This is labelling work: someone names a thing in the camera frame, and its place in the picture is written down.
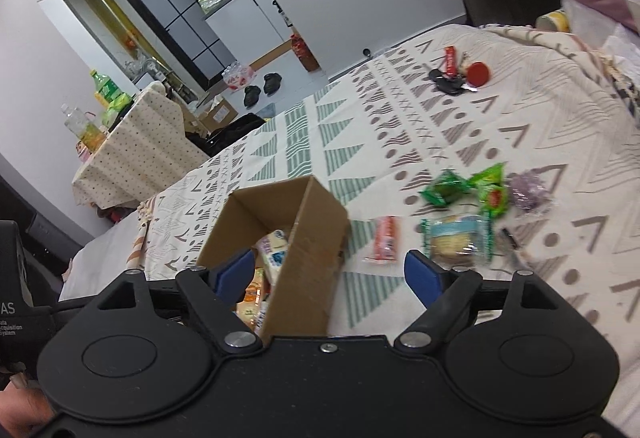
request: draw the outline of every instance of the plastic bottle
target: plastic bottle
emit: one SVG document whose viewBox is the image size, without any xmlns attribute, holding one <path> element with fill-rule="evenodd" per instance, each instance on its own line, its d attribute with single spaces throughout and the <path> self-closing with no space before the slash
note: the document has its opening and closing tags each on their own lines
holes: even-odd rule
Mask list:
<svg viewBox="0 0 640 438">
<path fill-rule="evenodd" d="M 113 82 L 109 76 L 101 75 L 96 70 L 91 70 L 91 76 L 94 78 L 95 90 L 100 93 L 109 104 L 122 94 L 118 85 Z"/>
<path fill-rule="evenodd" d="M 94 93 L 94 97 L 95 100 L 97 100 L 98 102 L 100 102 L 100 105 L 104 108 L 107 109 L 109 107 L 109 103 L 107 102 L 107 99 L 104 98 L 100 93 L 95 92 Z"/>
<path fill-rule="evenodd" d="M 306 71 L 315 72 L 320 67 L 318 60 L 316 60 L 311 53 L 309 46 L 306 45 L 305 40 L 302 39 L 298 33 L 291 36 L 291 50 L 305 67 Z"/>
<path fill-rule="evenodd" d="M 89 151 L 96 152 L 106 140 L 104 133 L 96 128 L 78 108 L 72 109 L 67 104 L 63 104 L 60 109 L 66 116 L 65 126 L 69 131 L 76 135 Z"/>
<path fill-rule="evenodd" d="M 121 111 L 131 102 L 131 96 L 124 93 L 108 75 L 101 75 L 96 70 L 91 70 L 91 76 L 94 78 L 96 92 L 107 102 L 107 107 Z"/>
</svg>

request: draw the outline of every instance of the person's hand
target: person's hand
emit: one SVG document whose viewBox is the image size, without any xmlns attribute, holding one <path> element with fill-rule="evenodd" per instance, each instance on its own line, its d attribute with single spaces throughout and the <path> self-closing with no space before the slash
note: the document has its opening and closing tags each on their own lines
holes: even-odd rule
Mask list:
<svg viewBox="0 0 640 438">
<path fill-rule="evenodd" d="M 9 383 L 0 391 L 0 425 L 14 438 L 27 437 L 31 429 L 54 416 L 42 391 L 16 389 Z"/>
</svg>

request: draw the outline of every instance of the green snack package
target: green snack package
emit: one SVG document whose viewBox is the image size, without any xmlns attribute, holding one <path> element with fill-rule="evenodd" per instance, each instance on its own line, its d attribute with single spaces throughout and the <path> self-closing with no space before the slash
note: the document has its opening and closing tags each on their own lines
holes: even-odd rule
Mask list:
<svg viewBox="0 0 640 438">
<path fill-rule="evenodd" d="M 451 169 L 445 170 L 436 181 L 429 185 L 420 195 L 431 205 L 446 207 L 462 198 L 471 187 L 468 182 L 455 174 Z"/>
<path fill-rule="evenodd" d="M 430 236 L 430 225 L 428 220 L 422 220 L 420 222 L 420 233 L 422 235 L 422 253 L 427 256 L 427 258 L 431 257 L 431 236 Z"/>
<path fill-rule="evenodd" d="M 502 185 L 502 173 L 504 164 L 497 163 L 488 167 L 484 171 L 480 171 L 469 178 L 468 183 L 475 189 L 479 189 L 485 185 Z"/>
<path fill-rule="evenodd" d="M 509 208 L 507 189 L 501 185 L 486 184 L 478 187 L 480 212 L 488 212 L 493 219 L 503 215 Z"/>
</svg>

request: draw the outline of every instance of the metal screw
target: metal screw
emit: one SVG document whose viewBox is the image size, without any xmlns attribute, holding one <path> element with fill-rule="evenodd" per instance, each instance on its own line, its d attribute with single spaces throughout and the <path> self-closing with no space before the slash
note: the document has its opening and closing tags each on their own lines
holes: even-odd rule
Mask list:
<svg viewBox="0 0 640 438">
<path fill-rule="evenodd" d="M 406 348 L 423 348 L 431 344 L 431 336 L 423 332 L 408 332 L 400 336 L 400 344 Z"/>
<path fill-rule="evenodd" d="M 338 345 L 332 342 L 325 342 L 324 344 L 320 344 L 320 351 L 323 353 L 335 353 L 338 351 Z"/>
<path fill-rule="evenodd" d="M 225 344 L 232 348 L 246 348 L 256 341 L 254 334 L 249 332 L 232 332 L 225 337 Z"/>
</svg>

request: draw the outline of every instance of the snack package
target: snack package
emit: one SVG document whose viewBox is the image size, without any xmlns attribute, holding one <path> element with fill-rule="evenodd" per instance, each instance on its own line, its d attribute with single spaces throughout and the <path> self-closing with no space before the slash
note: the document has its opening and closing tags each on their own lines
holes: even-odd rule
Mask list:
<svg viewBox="0 0 640 438">
<path fill-rule="evenodd" d="M 474 174 L 468 183 L 478 190 L 480 212 L 488 212 L 492 218 L 503 215 L 509 208 L 509 195 L 502 185 L 504 164 L 497 163 Z"/>
<path fill-rule="evenodd" d="M 398 260 L 398 246 L 396 244 L 398 234 L 397 227 L 398 224 L 394 216 L 382 216 L 378 218 L 373 242 L 373 255 L 367 258 L 367 261 L 388 263 Z"/>
<path fill-rule="evenodd" d="M 421 223 L 425 255 L 441 265 L 487 264 L 494 254 L 491 216 L 450 216 Z"/>
<path fill-rule="evenodd" d="M 511 177 L 508 182 L 511 203 L 524 212 L 550 206 L 551 193 L 546 189 L 540 174 L 534 170 Z"/>
<path fill-rule="evenodd" d="M 474 174 L 467 181 L 475 189 L 486 185 L 502 185 L 502 174 L 504 172 L 504 164 L 497 163 L 488 167 L 484 171 Z"/>
<path fill-rule="evenodd" d="M 501 185 L 490 184 L 478 189 L 478 200 L 481 203 L 480 212 L 488 212 L 494 219 L 509 208 L 507 189 Z"/>
<path fill-rule="evenodd" d="M 236 305 L 236 315 L 252 330 L 260 313 L 260 303 L 266 295 L 266 281 L 264 270 L 256 268 L 254 279 L 244 292 L 244 299 Z"/>
<path fill-rule="evenodd" d="M 275 287 L 280 275 L 280 269 L 287 257 L 289 243 L 282 230 L 274 230 L 271 234 L 267 234 L 255 244 L 262 261 L 264 262 L 264 271 L 271 286 Z"/>
<path fill-rule="evenodd" d="M 447 169 L 436 178 L 434 183 L 420 192 L 420 195 L 431 205 L 446 207 L 462 198 L 470 189 L 469 183 L 464 178 Z"/>
<path fill-rule="evenodd" d="M 260 330 L 262 329 L 262 324 L 264 323 L 264 317 L 267 315 L 267 308 L 269 307 L 269 300 L 262 301 L 260 303 L 260 310 L 258 310 L 258 315 L 255 318 L 255 328 L 254 332 L 260 336 Z"/>
</svg>

